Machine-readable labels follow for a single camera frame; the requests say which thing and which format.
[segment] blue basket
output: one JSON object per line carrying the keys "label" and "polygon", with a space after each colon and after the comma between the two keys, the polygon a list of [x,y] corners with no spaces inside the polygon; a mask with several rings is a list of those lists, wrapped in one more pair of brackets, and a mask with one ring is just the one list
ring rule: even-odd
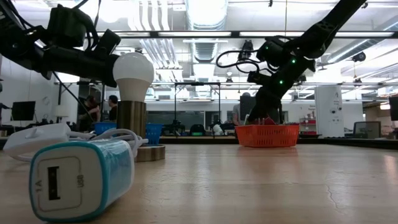
{"label": "blue basket", "polygon": [[162,134],[163,124],[147,124],[145,129],[145,138],[149,140],[148,144],[159,144],[159,138]]}
{"label": "blue basket", "polygon": [[94,124],[95,134],[99,135],[104,133],[106,130],[116,128],[115,122],[97,122]]}

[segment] red basket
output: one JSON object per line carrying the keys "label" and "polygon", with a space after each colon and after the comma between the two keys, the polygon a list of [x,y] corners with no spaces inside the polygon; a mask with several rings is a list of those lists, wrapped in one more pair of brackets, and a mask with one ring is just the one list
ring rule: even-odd
{"label": "red basket", "polygon": [[246,125],[238,126],[239,144],[249,147],[289,147],[297,144],[298,125]]}

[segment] white light bulb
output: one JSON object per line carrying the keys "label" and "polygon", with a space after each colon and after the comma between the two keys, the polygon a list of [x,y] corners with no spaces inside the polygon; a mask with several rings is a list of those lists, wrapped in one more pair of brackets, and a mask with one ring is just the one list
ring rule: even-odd
{"label": "white light bulb", "polygon": [[144,102],[154,75],[153,64],[136,52],[120,56],[113,65],[113,78],[118,84],[122,101]]}

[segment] ceiling duct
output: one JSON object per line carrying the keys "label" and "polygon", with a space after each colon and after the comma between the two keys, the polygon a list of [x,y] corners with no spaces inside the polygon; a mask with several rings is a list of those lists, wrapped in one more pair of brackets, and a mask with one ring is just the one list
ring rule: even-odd
{"label": "ceiling duct", "polygon": [[[398,16],[394,16],[392,19],[383,23],[382,25],[375,28],[375,30],[383,31],[398,31]],[[347,46],[337,50],[335,53],[330,54],[327,62],[337,63],[344,59],[350,58],[380,42],[385,39],[366,39],[366,40],[355,40]]]}
{"label": "ceiling duct", "polygon": [[[228,0],[185,0],[189,30],[224,30]],[[192,52],[198,62],[213,61],[217,43],[194,43]]]}

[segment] desk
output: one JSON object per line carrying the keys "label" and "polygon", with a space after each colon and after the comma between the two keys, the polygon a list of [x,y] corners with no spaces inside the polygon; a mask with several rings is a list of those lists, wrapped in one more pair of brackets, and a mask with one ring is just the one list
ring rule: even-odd
{"label": "desk", "polygon": [[[398,151],[329,145],[168,145],[93,223],[396,223]],[[0,220],[42,223],[29,166],[0,152]]]}

